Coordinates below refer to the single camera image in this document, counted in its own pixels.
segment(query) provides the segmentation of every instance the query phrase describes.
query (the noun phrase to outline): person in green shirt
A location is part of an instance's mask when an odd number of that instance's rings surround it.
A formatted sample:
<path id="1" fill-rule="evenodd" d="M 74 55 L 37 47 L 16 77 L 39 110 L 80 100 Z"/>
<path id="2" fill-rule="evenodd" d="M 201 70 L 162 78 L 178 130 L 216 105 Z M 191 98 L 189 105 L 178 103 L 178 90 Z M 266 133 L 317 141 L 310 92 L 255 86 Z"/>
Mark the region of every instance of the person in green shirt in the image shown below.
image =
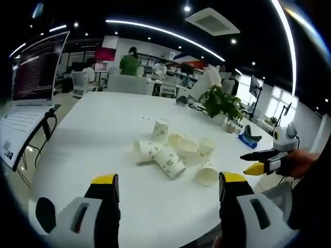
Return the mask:
<path id="1" fill-rule="evenodd" d="M 125 55 L 119 63 L 121 75 L 137 76 L 137 70 L 139 67 L 139 59 L 137 54 L 137 48 L 131 47 L 129 54 Z"/>

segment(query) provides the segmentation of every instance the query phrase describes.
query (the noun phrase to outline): white paper cup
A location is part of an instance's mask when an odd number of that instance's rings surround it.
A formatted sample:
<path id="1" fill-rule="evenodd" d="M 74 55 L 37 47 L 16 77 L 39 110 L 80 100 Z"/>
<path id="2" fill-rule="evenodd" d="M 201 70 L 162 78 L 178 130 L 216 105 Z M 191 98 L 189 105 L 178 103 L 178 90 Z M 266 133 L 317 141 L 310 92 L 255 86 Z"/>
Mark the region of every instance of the white paper cup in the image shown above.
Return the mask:
<path id="1" fill-rule="evenodd" d="M 202 138 L 202 140 L 199 143 L 199 150 L 198 155 L 202 159 L 207 159 L 210 157 L 212 152 L 215 150 L 216 144 L 214 141 L 212 141 L 209 138 Z"/>
<path id="2" fill-rule="evenodd" d="M 152 133 L 152 140 L 156 142 L 163 142 L 168 134 L 168 122 L 164 119 L 158 119 L 155 122 Z"/>
<path id="3" fill-rule="evenodd" d="M 133 143 L 134 154 L 136 155 L 136 162 L 144 163 L 153 161 L 155 155 L 163 148 L 159 143 L 153 141 L 135 141 Z"/>
<path id="4" fill-rule="evenodd" d="M 171 179 L 177 178 L 186 170 L 180 157 L 170 147 L 164 147 L 159 151 L 155 155 L 155 161 Z"/>
<path id="5" fill-rule="evenodd" d="M 183 134 L 172 133 L 168 136 L 168 145 L 173 149 L 177 149 L 178 140 L 181 138 L 185 138 L 186 136 Z"/>
<path id="6" fill-rule="evenodd" d="M 198 145 L 188 138 L 180 138 L 177 141 L 177 154 L 185 165 L 194 164 L 197 161 Z"/>
<path id="7" fill-rule="evenodd" d="M 218 180 L 218 171 L 206 160 L 195 175 L 194 180 L 202 186 L 211 186 Z"/>

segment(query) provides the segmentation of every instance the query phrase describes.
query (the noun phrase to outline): ceiling air vent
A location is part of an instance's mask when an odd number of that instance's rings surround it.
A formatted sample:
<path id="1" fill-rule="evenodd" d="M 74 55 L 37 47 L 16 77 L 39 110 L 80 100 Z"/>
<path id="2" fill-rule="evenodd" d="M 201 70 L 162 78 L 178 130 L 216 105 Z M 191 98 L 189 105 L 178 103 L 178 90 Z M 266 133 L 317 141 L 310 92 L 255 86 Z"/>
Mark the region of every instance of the ceiling air vent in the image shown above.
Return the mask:
<path id="1" fill-rule="evenodd" d="M 203 9 L 185 19 L 213 36 L 240 33 L 229 20 L 211 8 Z"/>

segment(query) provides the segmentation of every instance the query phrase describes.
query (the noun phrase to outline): laptop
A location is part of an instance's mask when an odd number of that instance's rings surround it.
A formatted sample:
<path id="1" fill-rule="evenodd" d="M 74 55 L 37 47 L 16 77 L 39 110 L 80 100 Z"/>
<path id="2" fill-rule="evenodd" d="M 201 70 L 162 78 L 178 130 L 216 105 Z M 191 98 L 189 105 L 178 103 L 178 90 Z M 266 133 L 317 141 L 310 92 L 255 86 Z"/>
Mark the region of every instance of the laptop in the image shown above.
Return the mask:
<path id="1" fill-rule="evenodd" d="M 56 68 L 69 32 L 25 48 L 13 67 L 12 102 L 0 119 L 0 158 L 12 170 L 31 133 L 53 104 Z"/>

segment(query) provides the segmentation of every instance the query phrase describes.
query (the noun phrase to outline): green plant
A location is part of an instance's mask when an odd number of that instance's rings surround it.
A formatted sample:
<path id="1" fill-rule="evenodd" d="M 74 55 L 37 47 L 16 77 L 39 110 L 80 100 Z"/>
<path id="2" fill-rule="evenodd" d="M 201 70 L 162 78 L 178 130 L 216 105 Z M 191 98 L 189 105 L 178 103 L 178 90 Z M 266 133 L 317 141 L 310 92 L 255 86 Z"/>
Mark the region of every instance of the green plant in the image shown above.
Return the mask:
<path id="1" fill-rule="evenodd" d="M 270 118 L 270 122 L 271 122 L 271 124 L 276 124 L 277 121 L 278 121 L 278 119 L 277 119 L 276 117 L 271 117 L 271 118 Z"/>
<path id="2" fill-rule="evenodd" d="M 225 94 L 219 86 L 214 85 L 202 94 L 199 98 L 199 101 L 201 100 L 204 100 L 203 106 L 211 118 L 221 113 L 230 120 L 243 118 L 241 100 L 238 97 Z"/>

